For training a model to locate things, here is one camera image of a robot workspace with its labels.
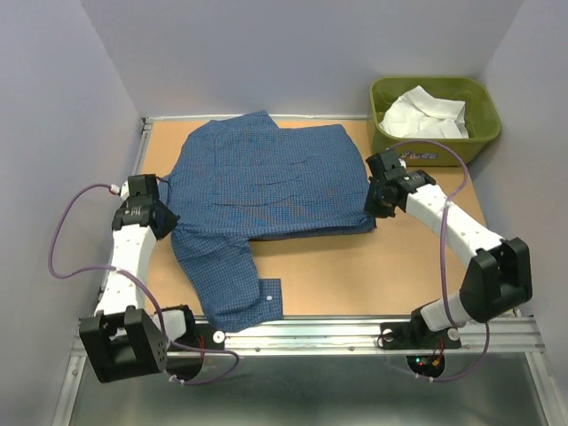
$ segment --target wooden table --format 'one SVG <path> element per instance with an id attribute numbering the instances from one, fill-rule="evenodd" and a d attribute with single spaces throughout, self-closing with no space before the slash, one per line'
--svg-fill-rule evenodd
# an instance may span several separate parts
<path id="1" fill-rule="evenodd" d="M 178 159 L 187 135 L 205 122 L 155 122 L 142 173 L 164 176 Z M 340 123 L 363 158 L 370 153 L 363 121 L 280 121 L 298 128 Z M 462 181 L 458 168 L 422 168 L 451 192 Z M 484 223 L 473 186 L 455 201 Z M 280 278 L 285 315 L 409 314 L 440 297 L 439 238 L 400 211 L 377 222 L 369 234 L 251 242 L 260 278 Z M 462 284 L 465 268 L 448 250 L 448 287 Z M 150 262 L 148 287 L 161 306 L 187 304 L 202 310 L 192 285 L 171 249 L 170 238 L 159 241 Z"/>

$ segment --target green bin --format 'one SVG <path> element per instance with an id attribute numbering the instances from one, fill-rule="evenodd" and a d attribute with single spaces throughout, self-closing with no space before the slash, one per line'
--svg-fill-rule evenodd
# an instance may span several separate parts
<path id="1" fill-rule="evenodd" d="M 367 122 L 368 136 L 373 154 L 387 149 L 399 141 L 385 133 L 379 122 L 397 98 L 416 86 L 422 86 L 434 98 L 464 100 L 467 139 L 435 139 L 453 149 L 466 163 L 474 159 L 485 144 L 501 132 L 501 122 L 489 93 L 481 84 L 466 77 L 384 77 L 370 88 L 370 113 Z M 460 163 L 445 149 L 432 144 L 408 144 L 397 148 L 409 166 L 458 166 Z"/>

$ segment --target gray wall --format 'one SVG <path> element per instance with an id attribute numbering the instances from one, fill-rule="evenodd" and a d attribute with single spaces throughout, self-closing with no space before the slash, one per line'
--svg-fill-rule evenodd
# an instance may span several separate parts
<path id="1" fill-rule="evenodd" d="M 364 114 L 390 74 L 479 75 L 522 0 L 83 0 L 143 116 Z"/>
<path id="2" fill-rule="evenodd" d="M 0 423 L 48 425 L 77 319 L 101 279 L 52 279 L 51 233 L 78 189 L 125 179 L 140 126 L 76 0 L 4 0 L 0 40 Z M 115 208 L 104 190 L 80 202 L 60 270 L 105 260 Z"/>
<path id="3" fill-rule="evenodd" d="M 502 136 L 472 169 L 487 223 L 532 256 L 534 312 L 568 401 L 568 3 L 526 0 L 484 75 Z"/>

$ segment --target blue fabric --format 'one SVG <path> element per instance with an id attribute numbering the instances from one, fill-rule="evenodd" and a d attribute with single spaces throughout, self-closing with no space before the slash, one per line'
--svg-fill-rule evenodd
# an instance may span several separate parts
<path id="1" fill-rule="evenodd" d="M 169 176 L 171 236 L 209 322 L 236 332 L 282 317 L 280 280 L 260 280 L 249 240 L 367 233 L 367 173 L 340 125 L 279 129 L 265 112 L 212 121 Z M 166 186 L 160 185 L 162 199 Z"/>

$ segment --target white towel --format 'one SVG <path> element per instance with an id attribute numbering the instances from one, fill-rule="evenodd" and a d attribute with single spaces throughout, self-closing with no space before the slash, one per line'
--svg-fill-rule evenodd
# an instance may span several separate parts
<path id="1" fill-rule="evenodd" d="M 390 106 L 379 126 L 397 138 L 468 138 L 464 115 L 465 102 L 436 99 L 416 86 Z"/>

